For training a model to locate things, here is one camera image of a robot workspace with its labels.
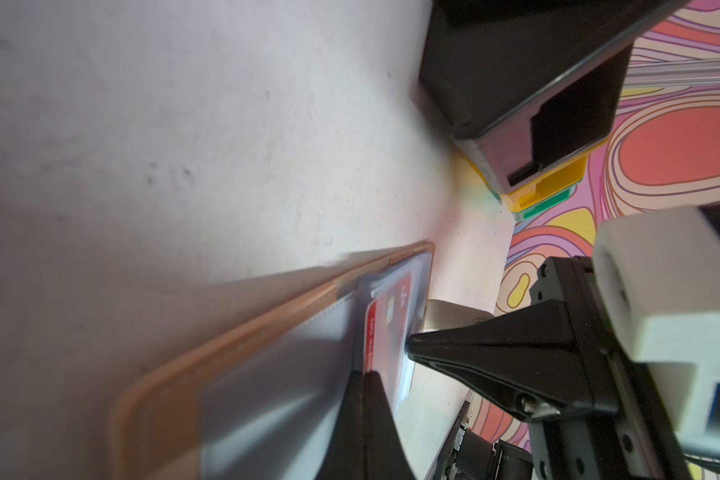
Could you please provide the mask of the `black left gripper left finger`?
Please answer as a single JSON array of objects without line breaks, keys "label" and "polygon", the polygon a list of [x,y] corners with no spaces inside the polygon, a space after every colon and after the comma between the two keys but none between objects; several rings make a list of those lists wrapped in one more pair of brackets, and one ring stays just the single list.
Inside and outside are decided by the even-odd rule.
[{"label": "black left gripper left finger", "polygon": [[364,392],[365,375],[352,372],[317,480],[365,478]]}]

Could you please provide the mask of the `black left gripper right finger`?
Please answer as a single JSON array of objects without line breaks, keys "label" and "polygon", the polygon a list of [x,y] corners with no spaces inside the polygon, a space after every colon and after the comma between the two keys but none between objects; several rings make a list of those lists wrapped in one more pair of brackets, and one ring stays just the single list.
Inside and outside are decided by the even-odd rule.
[{"label": "black left gripper right finger", "polygon": [[364,375],[365,479],[415,478],[407,461],[380,375]]}]

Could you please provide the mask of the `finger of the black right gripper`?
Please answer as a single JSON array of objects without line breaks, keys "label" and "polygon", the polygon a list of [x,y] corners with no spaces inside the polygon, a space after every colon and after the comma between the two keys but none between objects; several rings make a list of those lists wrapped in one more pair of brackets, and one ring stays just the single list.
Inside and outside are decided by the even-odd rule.
[{"label": "finger of the black right gripper", "polygon": [[487,368],[432,358],[417,358],[415,362],[458,381],[527,423],[613,416],[619,407],[613,388],[606,391],[603,402],[596,401],[577,360],[565,360],[561,367],[529,369],[503,361],[490,361]]},{"label": "finger of the black right gripper", "polygon": [[548,300],[470,326],[415,334],[406,343],[409,358],[487,370],[513,357],[577,350],[564,302]]}]

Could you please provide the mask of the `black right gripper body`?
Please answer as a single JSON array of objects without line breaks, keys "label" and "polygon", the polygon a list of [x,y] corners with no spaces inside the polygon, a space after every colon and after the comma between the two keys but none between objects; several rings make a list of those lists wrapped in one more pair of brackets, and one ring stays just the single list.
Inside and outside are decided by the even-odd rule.
[{"label": "black right gripper body", "polygon": [[683,453],[646,368],[616,339],[588,257],[547,258],[533,306],[559,301],[581,365],[580,404],[527,403],[534,467],[542,479],[687,479]]}]

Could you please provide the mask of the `tan leather card holder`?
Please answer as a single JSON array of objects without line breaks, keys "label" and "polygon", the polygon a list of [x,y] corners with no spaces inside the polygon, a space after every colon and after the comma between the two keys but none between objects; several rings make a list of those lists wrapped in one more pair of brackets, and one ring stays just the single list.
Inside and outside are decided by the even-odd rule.
[{"label": "tan leather card holder", "polygon": [[364,375],[369,285],[410,273],[400,403],[392,416],[414,479],[429,477],[463,385],[410,361],[406,338],[464,324],[430,293],[435,247],[421,242],[329,280],[147,373],[113,409],[116,479],[316,479],[352,372]]}]

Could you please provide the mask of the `red credit card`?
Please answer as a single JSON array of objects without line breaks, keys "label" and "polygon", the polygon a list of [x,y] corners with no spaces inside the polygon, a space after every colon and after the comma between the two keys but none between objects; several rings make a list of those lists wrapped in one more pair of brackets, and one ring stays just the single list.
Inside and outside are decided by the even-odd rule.
[{"label": "red credit card", "polygon": [[369,285],[364,314],[365,372],[379,374],[393,414],[400,403],[403,345],[409,325],[410,273],[395,273]]}]

